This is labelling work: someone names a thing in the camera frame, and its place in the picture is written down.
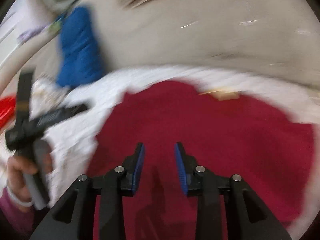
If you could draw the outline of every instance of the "white bracelet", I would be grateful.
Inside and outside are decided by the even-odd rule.
[[[7,192],[9,195],[9,198],[15,202],[16,204],[23,206],[23,207],[32,207],[33,206],[33,202],[22,202],[20,199],[17,198],[17,196],[11,191],[11,189],[7,186]]]

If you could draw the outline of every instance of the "white fluffy blanket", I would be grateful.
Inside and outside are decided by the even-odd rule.
[[[318,95],[311,94],[304,87],[276,78],[225,69],[180,65],[118,70],[93,84],[81,86],[69,93],[63,104],[71,106],[89,101],[92,108],[49,128],[46,132],[46,139],[54,147],[52,155],[55,170],[50,177],[51,205],[58,200],[77,176],[85,172],[96,147],[94,136],[100,131],[113,107],[120,103],[122,94],[128,89],[139,92],[154,83],[168,79],[179,79],[191,83],[199,91],[230,87],[281,108],[295,122],[320,124]],[[10,155],[11,153],[5,147],[4,134],[2,134],[0,137],[0,159],[2,158],[5,162]],[[314,166],[305,190],[303,213],[288,228],[293,240],[299,239],[308,229],[320,209],[320,183],[316,179],[320,175],[320,153],[317,151],[315,156]],[[5,181],[4,171],[2,171],[1,177],[1,181]]]

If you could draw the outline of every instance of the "metal pin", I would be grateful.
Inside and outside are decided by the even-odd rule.
[[[241,178],[241,176],[239,174],[235,174],[235,175],[232,176],[232,179],[234,181],[241,181],[242,178]]]
[[[196,166],[196,171],[204,172],[205,171],[205,167],[204,166]]]
[[[85,181],[85,180],[87,180],[87,178],[88,178],[87,175],[82,174],[82,175],[80,175],[80,176],[78,177],[78,180],[79,180],[79,181]]]
[[[124,171],[124,167],[122,167],[122,166],[115,167],[115,172],[120,173],[122,171]]]

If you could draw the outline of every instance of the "red object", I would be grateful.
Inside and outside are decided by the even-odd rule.
[[[0,99],[0,129],[14,116],[16,98],[6,97]]]
[[[138,142],[146,147],[140,188],[135,197],[123,198],[128,240],[194,239],[197,199],[180,189],[177,141],[216,174],[241,174],[284,225],[301,211],[314,157],[312,125],[290,122],[249,96],[217,101],[172,81],[126,93],[97,140],[89,176],[121,164]]]

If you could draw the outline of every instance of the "pink sleeve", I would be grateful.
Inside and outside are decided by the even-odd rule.
[[[9,198],[7,189],[3,190],[3,195],[0,198],[0,209],[2,210],[7,221],[12,228],[23,236],[30,236],[34,221],[34,209],[31,212],[23,213],[13,205]]]

